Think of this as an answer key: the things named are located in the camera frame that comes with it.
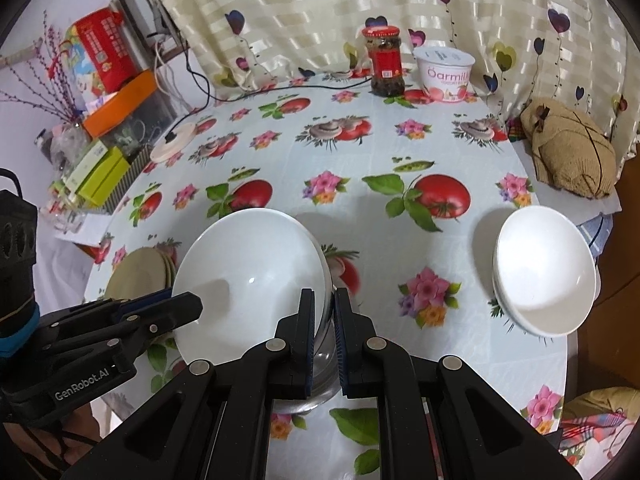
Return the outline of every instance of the orange lid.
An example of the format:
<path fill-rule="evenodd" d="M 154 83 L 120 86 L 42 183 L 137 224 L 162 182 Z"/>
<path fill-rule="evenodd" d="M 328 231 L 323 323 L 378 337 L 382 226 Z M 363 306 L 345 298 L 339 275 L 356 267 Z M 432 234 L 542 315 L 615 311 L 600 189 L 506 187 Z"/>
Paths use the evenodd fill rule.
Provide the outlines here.
<path fill-rule="evenodd" d="M 368 38 L 386 38 L 398 34 L 400 34 L 400 29 L 393 25 L 374 25 L 362 29 L 362 35 Z"/>
<path fill-rule="evenodd" d="M 145 70 L 88 116 L 83 123 L 84 129 L 94 139 L 103 136 L 129 117 L 157 88 L 153 73 Z"/>

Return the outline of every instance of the brown knitted fabric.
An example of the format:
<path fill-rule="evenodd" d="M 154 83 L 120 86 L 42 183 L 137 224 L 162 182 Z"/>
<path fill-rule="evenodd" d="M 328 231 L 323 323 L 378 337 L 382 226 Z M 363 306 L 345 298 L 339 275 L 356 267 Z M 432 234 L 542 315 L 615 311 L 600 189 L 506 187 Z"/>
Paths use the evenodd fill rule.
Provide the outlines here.
<path fill-rule="evenodd" d="M 549 112 L 542 120 L 545 107 Z M 522 112 L 520 121 L 531 142 L 540 182 L 587 198 L 611 193 L 616 178 L 615 152 L 588 115 L 554 99 L 537 98 Z"/>

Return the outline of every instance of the yogurt container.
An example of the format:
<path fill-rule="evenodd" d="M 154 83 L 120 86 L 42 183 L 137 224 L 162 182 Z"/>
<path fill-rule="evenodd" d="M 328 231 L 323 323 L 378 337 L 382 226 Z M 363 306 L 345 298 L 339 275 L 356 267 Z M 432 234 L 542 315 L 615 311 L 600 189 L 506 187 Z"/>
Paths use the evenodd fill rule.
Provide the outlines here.
<path fill-rule="evenodd" d="M 414 49 L 422 90 L 434 101 L 458 103 L 466 96 L 471 54 L 448 46 L 419 46 Z"/>

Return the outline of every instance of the red lid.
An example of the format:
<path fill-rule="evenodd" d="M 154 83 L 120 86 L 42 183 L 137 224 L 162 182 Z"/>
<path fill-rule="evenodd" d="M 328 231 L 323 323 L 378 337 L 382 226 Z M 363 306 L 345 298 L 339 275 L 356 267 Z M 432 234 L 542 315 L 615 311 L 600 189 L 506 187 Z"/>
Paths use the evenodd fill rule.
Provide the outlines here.
<path fill-rule="evenodd" d="M 400 29 L 393 25 L 375 25 L 362 29 L 362 35 L 367 38 L 386 38 L 388 36 L 397 36 Z"/>

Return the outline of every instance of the table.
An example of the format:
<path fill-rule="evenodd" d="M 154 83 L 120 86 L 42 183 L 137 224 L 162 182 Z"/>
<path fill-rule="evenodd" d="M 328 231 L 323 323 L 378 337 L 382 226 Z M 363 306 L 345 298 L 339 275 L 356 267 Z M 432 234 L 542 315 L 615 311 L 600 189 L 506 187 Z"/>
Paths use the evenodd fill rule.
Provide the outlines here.
<path fill-rule="evenodd" d="M 294 80 L 195 116 L 194 141 L 149 165 L 120 204 L 86 298 L 99 297 L 112 270 L 139 247 L 161 248 L 179 264 L 220 215 L 279 209 L 318 238 L 332 275 L 378 335 L 432 360 L 459 355 L 538 431 L 555 430 L 566 339 L 523 333 L 492 291 L 502 222 L 537 203 L 507 136 L 474 94 L 442 104 L 428 103 L 415 85 L 386 100 L 367 83 L 339 89 L 358 81 Z M 139 407 L 184 364 L 167 336 L 136 367 L 137 376 L 108 396 L 117 413 Z M 306 415 L 273 416 L 268 478 L 376 471 L 375 418 L 373 399 L 339 394 Z"/>

